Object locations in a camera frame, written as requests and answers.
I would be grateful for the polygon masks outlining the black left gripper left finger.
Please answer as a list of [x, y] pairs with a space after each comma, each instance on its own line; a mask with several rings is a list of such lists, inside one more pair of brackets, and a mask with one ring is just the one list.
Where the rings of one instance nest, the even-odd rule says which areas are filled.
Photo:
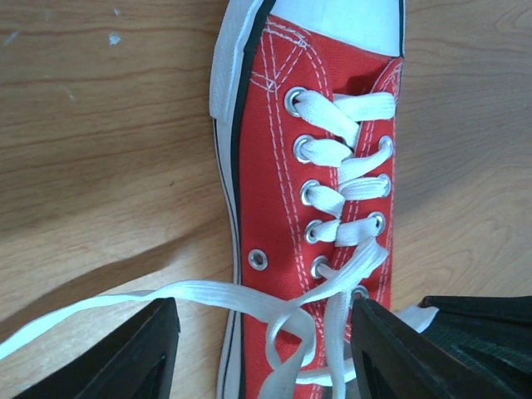
[[175, 300], [156, 299], [18, 398], [168, 398], [180, 336]]

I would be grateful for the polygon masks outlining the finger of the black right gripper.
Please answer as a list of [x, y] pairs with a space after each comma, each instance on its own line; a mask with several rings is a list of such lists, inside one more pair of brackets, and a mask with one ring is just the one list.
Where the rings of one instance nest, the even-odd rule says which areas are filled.
[[428, 296], [422, 335], [507, 393], [531, 397], [531, 297]]

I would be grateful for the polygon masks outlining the white shoelace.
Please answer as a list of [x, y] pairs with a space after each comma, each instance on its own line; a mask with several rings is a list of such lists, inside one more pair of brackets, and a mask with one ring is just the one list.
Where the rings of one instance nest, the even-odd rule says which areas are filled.
[[349, 200], [385, 198], [392, 191], [386, 175], [373, 175], [392, 157], [392, 138], [383, 136], [377, 151], [366, 157], [355, 156], [354, 150], [362, 123], [393, 119], [396, 99], [385, 91], [327, 98], [294, 87], [286, 94], [284, 105], [290, 115], [330, 133], [327, 139], [300, 136], [293, 153], [300, 162], [338, 171], [336, 189], [309, 180], [300, 190], [300, 199], [304, 205], [332, 216], [331, 221], [312, 229], [310, 238], [353, 248], [352, 257], [341, 268], [316, 262], [314, 270], [323, 282], [287, 301], [234, 283], [198, 280], [172, 283], [155, 291], [88, 298], [20, 328], [2, 344], [2, 356], [12, 354], [80, 311], [127, 301], [175, 298], [245, 313], [266, 324], [265, 352], [272, 371], [261, 386], [262, 398], [290, 398], [296, 386], [307, 384], [330, 387], [334, 397], [345, 397], [347, 383], [356, 376], [354, 362], [345, 358], [343, 349], [348, 312], [356, 287], [385, 262], [388, 252], [377, 241], [385, 229], [381, 215], [372, 213], [365, 219], [343, 223], [342, 210]]

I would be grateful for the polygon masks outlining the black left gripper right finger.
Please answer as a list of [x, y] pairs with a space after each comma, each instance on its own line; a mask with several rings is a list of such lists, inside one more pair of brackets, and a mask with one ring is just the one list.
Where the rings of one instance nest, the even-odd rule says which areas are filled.
[[495, 388], [371, 299], [352, 307], [362, 398], [493, 398]]

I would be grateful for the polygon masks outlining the red canvas sneaker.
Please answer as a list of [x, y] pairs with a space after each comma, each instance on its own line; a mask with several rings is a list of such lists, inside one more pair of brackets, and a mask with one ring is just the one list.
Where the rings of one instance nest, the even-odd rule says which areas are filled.
[[402, 1], [231, 1], [209, 113], [234, 281], [311, 317], [277, 398], [352, 398], [352, 302], [391, 302]]

